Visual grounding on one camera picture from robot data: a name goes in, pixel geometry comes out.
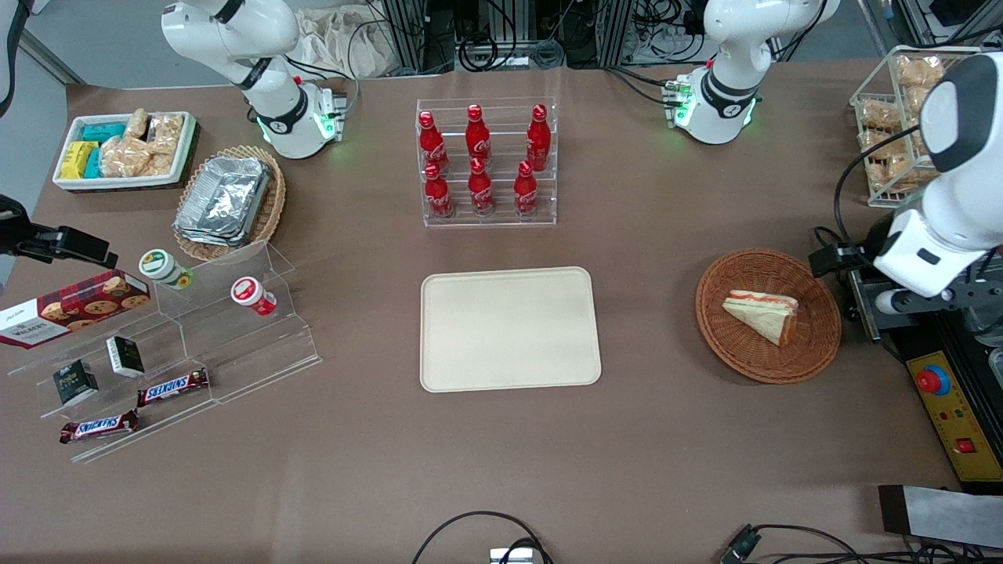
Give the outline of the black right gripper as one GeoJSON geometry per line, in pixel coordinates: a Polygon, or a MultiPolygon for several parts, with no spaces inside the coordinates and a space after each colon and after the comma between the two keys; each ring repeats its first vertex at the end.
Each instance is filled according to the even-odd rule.
{"type": "Polygon", "coordinates": [[[58,234],[58,257],[114,270],[118,254],[107,240],[72,227],[57,229],[30,221],[25,207],[13,197],[1,196],[1,253],[32,259],[55,259],[54,237],[58,234]]]}

